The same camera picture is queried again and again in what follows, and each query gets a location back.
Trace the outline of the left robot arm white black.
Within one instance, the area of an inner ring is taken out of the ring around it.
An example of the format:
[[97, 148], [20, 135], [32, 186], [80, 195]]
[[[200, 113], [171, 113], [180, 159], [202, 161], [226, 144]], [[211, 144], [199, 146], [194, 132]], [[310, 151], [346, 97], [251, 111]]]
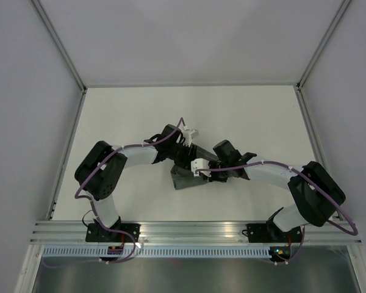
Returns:
[[88, 199], [95, 215], [87, 225], [86, 242], [135, 242], [135, 232], [122, 224], [112, 195], [126, 168], [169, 159], [174, 163], [170, 175], [176, 190], [202, 185], [203, 180], [191, 171], [197, 158], [198, 147], [193, 143], [197, 135], [197, 130], [180, 122], [166, 125], [160, 134], [140, 144], [114, 147], [103, 140], [97, 142], [74, 174], [79, 190], [85, 192], [77, 191], [75, 197]]

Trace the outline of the grey cloth napkin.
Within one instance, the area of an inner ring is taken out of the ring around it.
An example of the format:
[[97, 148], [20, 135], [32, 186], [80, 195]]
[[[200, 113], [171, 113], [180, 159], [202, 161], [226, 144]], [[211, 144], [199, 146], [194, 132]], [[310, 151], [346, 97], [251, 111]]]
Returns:
[[192, 147], [196, 148], [196, 153], [192, 159], [188, 160], [188, 166], [183, 167], [179, 164], [174, 164], [170, 170], [171, 179], [175, 190], [182, 190], [189, 187], [202, 186], [208, 183], [207, 179], [203, 177], [194, 177], [190, 168], [190, 161], [196, 158], [202, 158], [208, 161], [218, 160], [217, 155], [211, 153], [210, 151], [201, 148], [195, 144]]

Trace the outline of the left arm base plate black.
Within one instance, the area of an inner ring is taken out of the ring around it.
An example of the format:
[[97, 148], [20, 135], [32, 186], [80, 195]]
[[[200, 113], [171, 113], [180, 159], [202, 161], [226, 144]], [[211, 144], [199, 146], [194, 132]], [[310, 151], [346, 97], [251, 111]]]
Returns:
[[122, 223], [120, 227], [113, 227], [112, 229], [120, 230], [121, 233], [107, 231], [99, 223], [90, 223], [85, 241], [89, 243], [133, 243], [132, 238], [136, 242], [139, 239], [140, 224], [138, 223]]

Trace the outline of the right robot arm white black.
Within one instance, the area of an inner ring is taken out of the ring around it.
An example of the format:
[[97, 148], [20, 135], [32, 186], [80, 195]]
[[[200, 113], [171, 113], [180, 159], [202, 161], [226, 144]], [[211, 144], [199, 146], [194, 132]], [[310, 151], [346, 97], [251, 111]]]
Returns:
[[343, 190], [318, 162], [287, 165], [256, 153], [241, 154], [228, 140], [213, 150], [217, 160], [199, 163], [193, 171], [195, 176], [219, 182], [230, 177], [260, 181], [290, 192], [293, 203], [279, 208], [265, 223], [267, 236], [273, 241], [282, 240], [288, 232], [306, 224], [323, 226], [346, 200]]

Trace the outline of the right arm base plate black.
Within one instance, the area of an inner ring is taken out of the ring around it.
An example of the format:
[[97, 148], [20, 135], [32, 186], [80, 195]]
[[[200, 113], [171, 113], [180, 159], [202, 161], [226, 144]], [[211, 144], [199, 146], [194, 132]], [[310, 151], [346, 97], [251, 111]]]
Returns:
[[296, 227], [288, 232], [281, 231], [275, 224], [247, 223], [242, 234], [248, 238], [249, 243], [263, 244], [299, 244], [302, 240], [302, 229]]

